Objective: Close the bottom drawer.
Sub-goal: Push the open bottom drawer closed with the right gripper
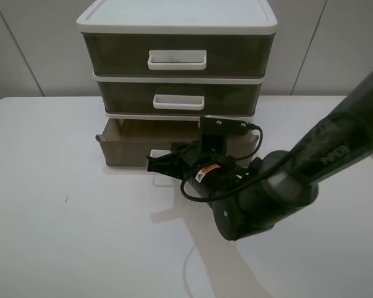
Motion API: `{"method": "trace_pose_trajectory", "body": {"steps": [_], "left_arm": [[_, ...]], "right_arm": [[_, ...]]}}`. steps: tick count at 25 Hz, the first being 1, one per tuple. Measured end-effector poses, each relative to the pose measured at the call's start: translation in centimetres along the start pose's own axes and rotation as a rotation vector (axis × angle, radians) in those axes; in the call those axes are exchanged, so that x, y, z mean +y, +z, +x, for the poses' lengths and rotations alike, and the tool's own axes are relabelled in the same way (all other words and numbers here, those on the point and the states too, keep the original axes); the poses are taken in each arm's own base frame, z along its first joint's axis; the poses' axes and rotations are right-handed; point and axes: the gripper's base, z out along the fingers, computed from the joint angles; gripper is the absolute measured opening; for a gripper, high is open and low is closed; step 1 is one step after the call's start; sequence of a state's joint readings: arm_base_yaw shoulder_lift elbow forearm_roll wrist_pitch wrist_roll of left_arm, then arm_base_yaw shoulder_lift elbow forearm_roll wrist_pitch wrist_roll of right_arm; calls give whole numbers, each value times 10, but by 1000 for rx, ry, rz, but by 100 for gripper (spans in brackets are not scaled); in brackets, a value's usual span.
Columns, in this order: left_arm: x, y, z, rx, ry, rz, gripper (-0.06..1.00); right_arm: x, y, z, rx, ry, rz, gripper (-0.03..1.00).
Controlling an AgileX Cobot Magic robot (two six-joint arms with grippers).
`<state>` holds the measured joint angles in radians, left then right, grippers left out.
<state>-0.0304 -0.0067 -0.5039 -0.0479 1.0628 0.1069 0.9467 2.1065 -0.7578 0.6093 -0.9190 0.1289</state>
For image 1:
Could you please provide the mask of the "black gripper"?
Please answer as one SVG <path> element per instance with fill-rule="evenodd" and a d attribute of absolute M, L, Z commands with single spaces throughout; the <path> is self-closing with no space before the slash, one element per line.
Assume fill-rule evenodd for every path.
<path fill-rule="evenodd" d="M 252 176 L 250 163 L 250 157 L 229 155 L 226 141 L 195 141 L 177 151 L 151 150 L 147 156 L 148 172 L 180 180 L 182 196 L 193 202 L 220 200 Z"/>

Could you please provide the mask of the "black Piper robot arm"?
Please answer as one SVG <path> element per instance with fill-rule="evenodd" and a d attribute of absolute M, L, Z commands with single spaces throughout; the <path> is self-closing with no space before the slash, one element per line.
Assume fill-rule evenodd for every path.
<path fill-rule="evenodd" d="M 250 154 L 243 168 L 226 153 L 226 141 L 257 129 L 243 120 L 202 117 L 197 140 L 148 156 L 147 169 L 190 184 L 193 201 L 211 207 L 224 239 L 266 232 L 312 204 L 320 182 L 373 153 L 373 71 L 290 151 Z"/>

